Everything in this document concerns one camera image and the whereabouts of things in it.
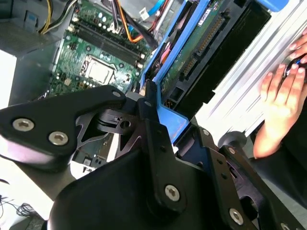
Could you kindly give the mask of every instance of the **circuit board label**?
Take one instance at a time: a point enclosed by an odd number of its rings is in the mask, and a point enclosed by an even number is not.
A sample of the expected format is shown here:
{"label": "circuit board label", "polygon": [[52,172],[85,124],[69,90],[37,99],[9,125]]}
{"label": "circuit board label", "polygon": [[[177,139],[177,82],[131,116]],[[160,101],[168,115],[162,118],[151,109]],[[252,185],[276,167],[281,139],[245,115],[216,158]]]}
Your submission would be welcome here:
{"label": "circuit board label", "polygon": [[206,20],[206,18],[209,16],[210,12],[211,12],[212,8],[208,8],[206,10],[206,12],[203,14],[203,16],[201,17],[198,26],[202,26],[203,22]]}

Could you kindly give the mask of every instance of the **finger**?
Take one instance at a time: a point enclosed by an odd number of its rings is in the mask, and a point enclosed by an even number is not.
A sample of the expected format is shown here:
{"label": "finger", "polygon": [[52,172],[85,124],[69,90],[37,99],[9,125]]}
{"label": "finger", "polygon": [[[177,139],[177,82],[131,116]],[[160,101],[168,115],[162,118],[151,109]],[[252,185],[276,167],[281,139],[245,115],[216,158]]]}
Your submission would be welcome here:
{"label": "finger", "polygon": [[292,88],[292,84],[295,80],[297,69],[298,69],[298,65],[296,64],[292,65],[288,77],[286,77],[286,79],[283,81],[283,84],[277,93],[276,100],[275,100],[276,104],[278,105],[286,104],[289,93]]}
{"label": "finger", "polygon": [[270,87],[269,87],[269,91],[268,91],[268,96],[267,96],[267,102],[273,102],[275,101],[275,98],[276,98],[276,95],[277,95],[277,92],[278,92],[278,87],[279,87],[279,84],[282,80],[282,77],[283,77],[283,72],[284,72],[284,69],[285,69],[285,65],[284,64],[281,64],[279,65],[276,73],[275,73],[275,76],[272,78],[272,81],[271,81],[271,84],[270,84]]}
{"label": "finger", "polygon": [[301,59],[301,63],[303,64],[307,63],[307,54]]}
{"label": "finger", "polygon": [[267,100],[268,90],[269,90],[269,87],[270,87],[272,77],[273,77],[273,73],[269,72],[263,80],[263,83],[262,83],[262,86],[261,86],[261,91],[260,91],[260,96],[261,96],[261,99],[263,101]]}
{"label": "finger", "polygon": [[298,58],[299,56],[302,56],[303,54],[307,53],[307,43],[304,44],[302,47],[300,47],[298,50],[296,50],[294,53],[290,55],[290,58]]}
{"label": "finger", "polygon": [[287,107],[293,108],[295,111],[298,109],[301,96],[303,96],[302,90],[304,86],[304,78],[305,69],[299,68],[287,100]]}
{"label": "finger", "polygon": [[304,32],[303,32],[303,36],[300,39],[298,39],[296,42],[294,42],[290,45],[290,47],[289,47],[290,50],[295,50],[295,49],[299,48],[300,46],[302,46],[303,44],[307,43],[307,34],[304,34]]}

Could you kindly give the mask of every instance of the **metal screw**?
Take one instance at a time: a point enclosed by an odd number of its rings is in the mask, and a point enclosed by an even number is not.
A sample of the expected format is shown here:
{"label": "metal screw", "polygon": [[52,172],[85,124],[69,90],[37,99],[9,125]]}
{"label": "metal screw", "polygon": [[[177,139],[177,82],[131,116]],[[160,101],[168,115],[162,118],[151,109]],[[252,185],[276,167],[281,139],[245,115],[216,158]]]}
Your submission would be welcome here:
{"label": "metal screw", "polygon": [[284,224],[284,223],[281,223],[280,225],[281,225],[281,227],[282,227],[283,230],[290,230],[289,227],[288,227],[288,225],[286,225],[286,224]]}
{"label": "metal screw", "polygon": [[235,153],[236,153],[236,151],[235,151],[233,148],[231,148],[231,147],[229,147],[228,150],[229,150],[232,154],[235,154]]}
{"label": "metal screw", "polygon": [[165,187],[165,194],[170,200],[174,202],[178,201],[180,198],[178,189],[170,184]]}
{"label": "metal screw", "polygon": [[148,105],[149,107],[152,106],[152,104],[150,104],[149,102],[145,102],[146,105]]}
{"label": "metal screw", "polygon": [[120,93],[119,92],[113,91],[112,93],[113,93],[114,96],[120,97]]}
{"label": "metal screw", "polygon": [[234,208],[229,209],[229,214],[231,216],[231,219],[234,220],[235,223],[238,225],[242,225],[244,223],[243,217],[241,214]]}
{"label": "metal screw", "polygon": [[54,145],[65,145],[68,142],[68,136],[60,131],[52,132],[49,135],[49,140]]}
{"label": "metal screw", "polygon": [[27,132],[34,128],[34,123],[27,118],[19,118],[13,121],[13,127],[18,131]]}
{"label": "metal screw", "polygon": [[209,135],[210,135],[210,133],[209,133],[206,129],[203,129],[202,131],[203,131],[203,133],[204,133],[206,136],[209,136]]}

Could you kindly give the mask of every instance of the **black sleeve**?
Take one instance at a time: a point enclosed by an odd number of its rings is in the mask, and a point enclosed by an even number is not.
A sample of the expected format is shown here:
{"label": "black sleeve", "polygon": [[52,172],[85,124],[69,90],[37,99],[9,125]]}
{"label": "black sleeve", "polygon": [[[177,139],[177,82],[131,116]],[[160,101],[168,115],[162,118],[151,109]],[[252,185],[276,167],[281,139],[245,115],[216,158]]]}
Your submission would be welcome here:
{"label": "black sleeve", "polygon": [[250,159],[257,173],[307,209],[307,172],[285,146],[273,155]]}

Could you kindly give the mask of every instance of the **motherboard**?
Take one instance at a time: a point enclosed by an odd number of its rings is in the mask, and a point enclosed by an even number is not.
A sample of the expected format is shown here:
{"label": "motherboard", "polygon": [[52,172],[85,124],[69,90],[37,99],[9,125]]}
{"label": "motherboard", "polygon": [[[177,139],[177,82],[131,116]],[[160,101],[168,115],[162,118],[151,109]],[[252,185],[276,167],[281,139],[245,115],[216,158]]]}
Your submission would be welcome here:
{"label": "motherboard", "polygon": [[115,28],[108,9],[78,1],[62,39],[48,96],[107,84],[126,93],[140,81],[150,54],[145,41],[128,40],[121,21]]}

